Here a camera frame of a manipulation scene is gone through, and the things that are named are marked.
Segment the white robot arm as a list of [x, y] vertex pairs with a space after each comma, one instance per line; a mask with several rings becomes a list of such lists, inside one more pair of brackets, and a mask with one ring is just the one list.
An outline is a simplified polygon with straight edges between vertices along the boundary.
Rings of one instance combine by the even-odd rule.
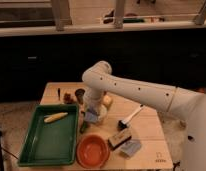
[[84, 101], [88, 107], [98, 107], [104, 92], [108, 91], [184, 121], [186, 135], [180, 169], [206, 171], [206, 94], [116, 77], [106, 61], [99, 61], [87, 69], [82, 81], [87, 86]]

